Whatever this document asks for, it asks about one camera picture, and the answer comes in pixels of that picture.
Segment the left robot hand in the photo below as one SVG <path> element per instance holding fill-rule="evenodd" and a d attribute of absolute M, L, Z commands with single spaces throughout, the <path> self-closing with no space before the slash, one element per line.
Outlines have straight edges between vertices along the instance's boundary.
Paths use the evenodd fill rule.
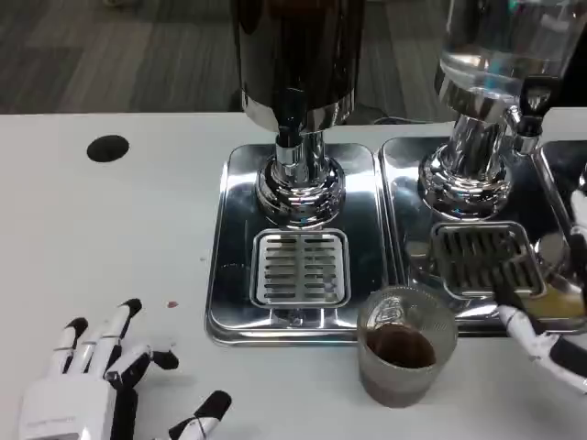
<path fill-rule="evenodd" d="M 142 302 L 119 304 L 86 340 L 83 317 L 65 325 L 45 375 L 24 394 L 18 421 L 20 439 L 130 439 L 134 435 L 136 385 L 151 364 L 175 370 L 179 359 L 150 344 L 122 347 Z"/>

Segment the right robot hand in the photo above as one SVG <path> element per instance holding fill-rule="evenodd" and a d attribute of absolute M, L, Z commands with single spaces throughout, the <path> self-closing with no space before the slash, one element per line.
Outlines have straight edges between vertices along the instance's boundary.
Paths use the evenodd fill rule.
<path fill-rule="evenodd" d="M 570 229 L 570 263 L 586 294 L 586 180 L 571 193 L 575 223 Z M 552 334 L 523 305 L 513 287 L 504 280 L 493 283 L 493 298 L 506 333 L 517 341 L 530 359 L 556 379 L 586 392 L 586 349 L 563 335 Z"/>

